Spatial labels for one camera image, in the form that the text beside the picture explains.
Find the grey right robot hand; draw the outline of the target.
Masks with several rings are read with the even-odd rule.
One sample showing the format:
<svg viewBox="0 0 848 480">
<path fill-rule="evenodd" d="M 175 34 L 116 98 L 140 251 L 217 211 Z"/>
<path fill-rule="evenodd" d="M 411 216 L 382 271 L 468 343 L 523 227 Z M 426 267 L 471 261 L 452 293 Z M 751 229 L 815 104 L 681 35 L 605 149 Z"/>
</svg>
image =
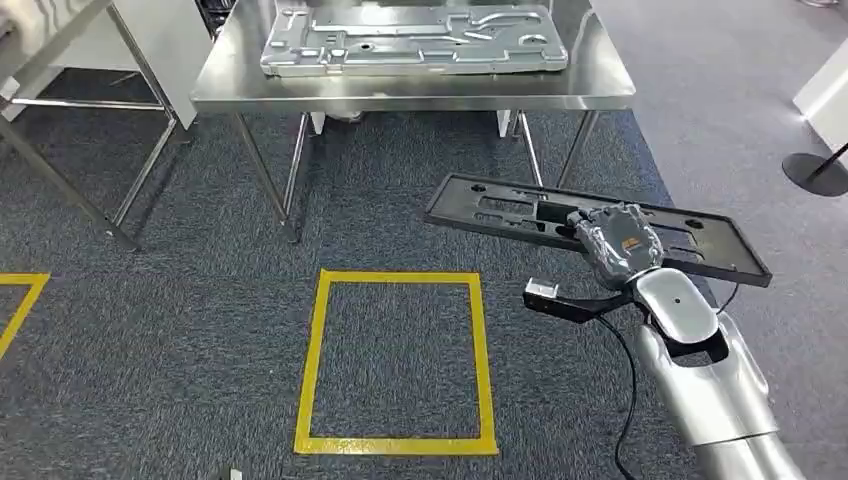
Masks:
<svg viewBox="0 0 848 480">
<path fill-rule="evenodd" d="M 566 221 L 586 250 L 584 258 L 600 284 L 609 290 L 622 290 L 634 278 L 663 264 L 660 238 L 638 204 L 580 208 L 569 213 Z"/>
</svg>

